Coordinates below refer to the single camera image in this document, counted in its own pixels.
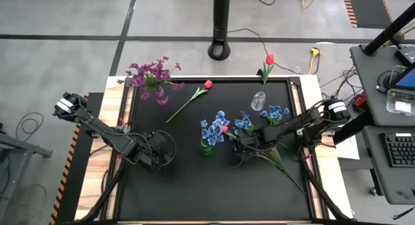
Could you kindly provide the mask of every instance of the keyboard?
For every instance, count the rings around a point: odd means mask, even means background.
[[[415,134],[381,134],[390,167],[415,167]]]

